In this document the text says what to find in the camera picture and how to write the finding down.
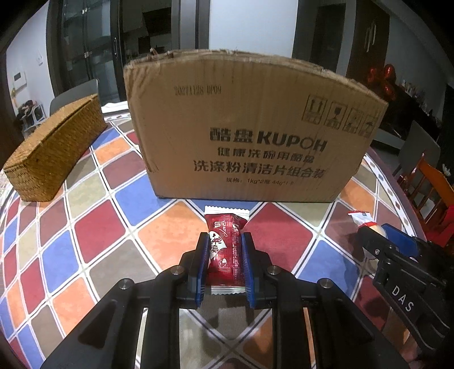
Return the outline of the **person right hand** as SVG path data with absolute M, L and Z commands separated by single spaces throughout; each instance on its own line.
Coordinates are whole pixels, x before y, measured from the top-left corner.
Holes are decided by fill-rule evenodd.
M 423 369 L 426 367 L 426 356 L 411 334 L 403 344 L 400 355 L 409 365 L 410 369 Z

